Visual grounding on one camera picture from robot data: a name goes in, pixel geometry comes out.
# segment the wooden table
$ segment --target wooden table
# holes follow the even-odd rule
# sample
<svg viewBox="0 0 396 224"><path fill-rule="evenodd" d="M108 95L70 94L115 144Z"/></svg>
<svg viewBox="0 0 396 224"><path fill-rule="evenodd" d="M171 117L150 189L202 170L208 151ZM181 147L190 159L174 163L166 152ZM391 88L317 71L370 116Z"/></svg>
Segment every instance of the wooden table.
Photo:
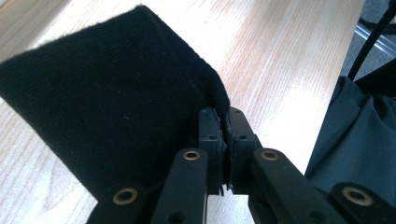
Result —
<svg viewBox="0 0 396 224"><path fill-rule="evenodd" d="M0 62L143 3L218 72L265 147L304 172L363 0L7 0ZM0 99L0 223L84 223L95 199ZM209 197L208 223L252 222Z"/></svg>

